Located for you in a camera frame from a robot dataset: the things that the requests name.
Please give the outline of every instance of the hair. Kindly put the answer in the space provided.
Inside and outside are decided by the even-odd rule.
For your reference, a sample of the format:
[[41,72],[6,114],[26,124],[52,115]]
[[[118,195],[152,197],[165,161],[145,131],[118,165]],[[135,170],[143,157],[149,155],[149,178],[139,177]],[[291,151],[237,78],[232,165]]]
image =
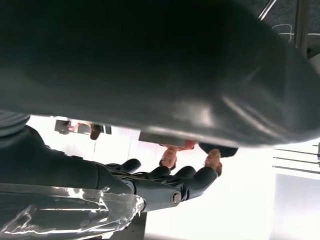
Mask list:
[[[175,168],[176,168],[176,163],[177,163],[177,161],[174,163],[174,165],[174,166],[172,166],[171,168],[169,168],[171,171],[173,171],[173,170],[174,170]],[[158,165],[159,166],[161,166],[161,167],[162,167],[163,166],[163,164],[162,164],[162,159],[161,159],[159,162],[158,162]]]
[[90,139],[97,140],[98,139],[99,135],[100,135],[100,131],[92,130],[90,134]]
[[220,162],[215,171],[217,173],[218,177],[221,176],[221,174],[223,173],[223,164]]
[[90,139],[91,139],[91,140],[98,139],[98,137],[99,137],[99,135],[100,135],[101,131],[102,131],[102,127],[100,125],[91,124],[91,125]]

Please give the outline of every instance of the black fabric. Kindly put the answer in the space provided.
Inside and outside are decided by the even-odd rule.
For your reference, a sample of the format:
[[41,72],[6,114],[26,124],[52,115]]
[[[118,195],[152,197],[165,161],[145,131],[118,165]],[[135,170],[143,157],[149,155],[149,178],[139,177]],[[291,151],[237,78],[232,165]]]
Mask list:
[[221,154],[221,158],[232,157],[238,151],[238,148],[234,147],[211,145],[201,142],[198,144],[198,146],[207,154],[209,154],[209,152],[213,149],[219,149],[220,154]]

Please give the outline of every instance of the grey surface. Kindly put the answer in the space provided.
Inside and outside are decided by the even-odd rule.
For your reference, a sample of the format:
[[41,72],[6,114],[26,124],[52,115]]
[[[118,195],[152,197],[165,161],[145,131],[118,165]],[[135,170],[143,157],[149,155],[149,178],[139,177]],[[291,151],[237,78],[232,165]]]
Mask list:
[[186,140],[181,138],[153,134],[143,131],[140,133],[139,141],[161,145],[171,145],[176,147],[184,147],[186,145]]
[[7,3],[0,109],[224,146],[320,135],[318,76],[232,1]]
[[269,240],[318,240],[320,180],[277,174]]
[[[266,5],[267,0],[238,0],[243,4],[255,16],[259,14]],[[308,33],[320,33],[320,2],[318,0],[309,0]],[[266,15],[264,21],[271,27],[279,24],[289,24],[294,29],[296,18],[297,0],[277,0],[275,5]],[[274,29],[277,33],[288,33],[291,29],[288,26],[279,26]],[[282,36],[289,40],[288,35]],[[320,52],[320,36],[309,35],[308,46],[314,54]]]

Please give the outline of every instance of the white wall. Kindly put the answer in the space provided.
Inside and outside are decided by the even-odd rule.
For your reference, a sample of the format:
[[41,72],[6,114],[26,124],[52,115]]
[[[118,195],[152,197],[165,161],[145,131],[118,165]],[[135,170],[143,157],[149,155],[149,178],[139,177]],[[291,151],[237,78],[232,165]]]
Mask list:
[[[165,150],[138,141],[139,131],[113,127],[112,135],[99,137],[94,152],[94,142],[88,136],[53,132],[54,123],[50,118],[32,117],[29,124],[52,148],[104,164],[137,158],[142,163],[140,171],[157,167]],[[240,149],[235,157],[223,159],[222,176],[205,195],[148,213],[146,234],[180,240],[268,239],[275,184],[272,154],[269,149]],[[180,152],[177,170],[186,165],[198,170],[205,157],[198,146]]]
[[277,174],[270,240],[319,240],[320,181]]

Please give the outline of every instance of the plastic sheet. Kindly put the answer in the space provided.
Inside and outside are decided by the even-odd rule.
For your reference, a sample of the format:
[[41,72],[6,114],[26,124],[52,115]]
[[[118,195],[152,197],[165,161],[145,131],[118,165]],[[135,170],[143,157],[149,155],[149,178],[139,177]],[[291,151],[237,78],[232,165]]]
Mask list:
[[0,183],[0,239],[82,240],[120,231],[143,210],[137,195]]

